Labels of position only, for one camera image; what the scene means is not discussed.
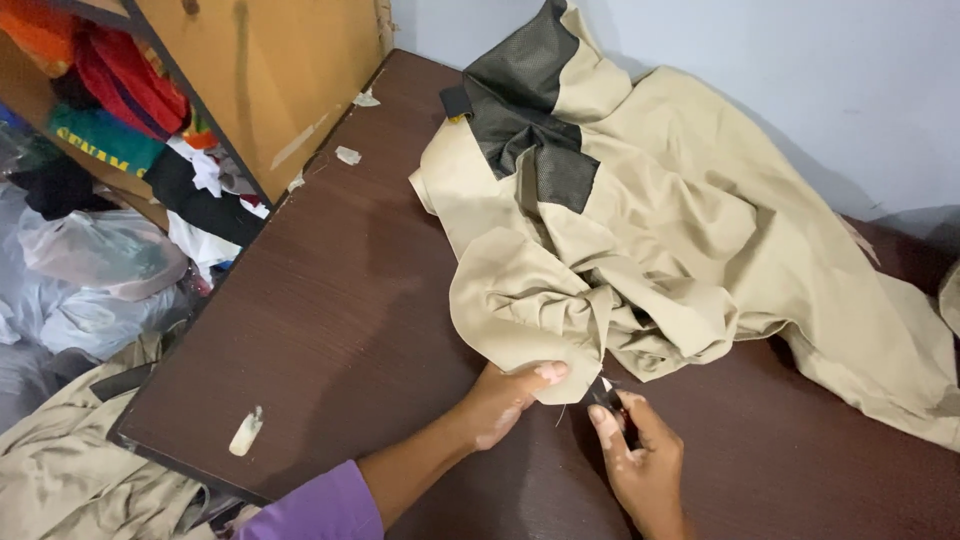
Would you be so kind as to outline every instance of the brown wooden table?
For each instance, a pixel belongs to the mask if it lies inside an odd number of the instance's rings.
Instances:
[[[457,336],[456,260],[406,178],[459,73],[394,52],[236,262],[115,431],[137,451],[255,503],[404,438],[463,396],[484,359]],[[363,158],[333,156],[346,146]],[[949,259],[855,224],[881,269],[931,291]],[[686,442],[684,498],[703,538],[960,538],[960,454],[870,420],[801,376],[782,342],[632,380]],[[262,405],[250,452],[228,444]],[[534,405],[493,450],[443,477],[390,538],[629,538],[582,405]]]

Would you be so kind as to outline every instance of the purple sleeve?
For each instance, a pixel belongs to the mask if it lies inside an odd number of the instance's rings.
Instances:
[[[383,524],[357,464],[341,463],[263,508],[238,540],[383,540]]]

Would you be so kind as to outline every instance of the hand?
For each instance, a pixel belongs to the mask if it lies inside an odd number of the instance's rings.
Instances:
[[[589,408],[603,447],[613,493],[648,540],[690,540],[693,530],[680,502],[684,441],[637,394],[617,390],[639,431],[642,450],[630,451],[620,423],[600,405]]]
[[[559,361],[528,365],[510,374],[489,363],[449,414],[455,417],[455,425],[465,430],[475,451],[489,450],[537,400],[533,393],[560,382],[566,372],[566,364]]]

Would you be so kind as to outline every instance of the orange cloth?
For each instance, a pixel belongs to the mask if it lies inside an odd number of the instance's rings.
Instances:
[[[73,64],[76,27],[73,15],[42,0],[0,0],[0,28],[51,79]]]

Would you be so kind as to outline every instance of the right hand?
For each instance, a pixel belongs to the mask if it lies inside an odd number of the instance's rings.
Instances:
[[[684,441],[642,396],[617,390],[639,431],[642,450],[630,451],[617,419],[600,405],[589,407],[613,493],[647,540],[692,540],[680,502]]]

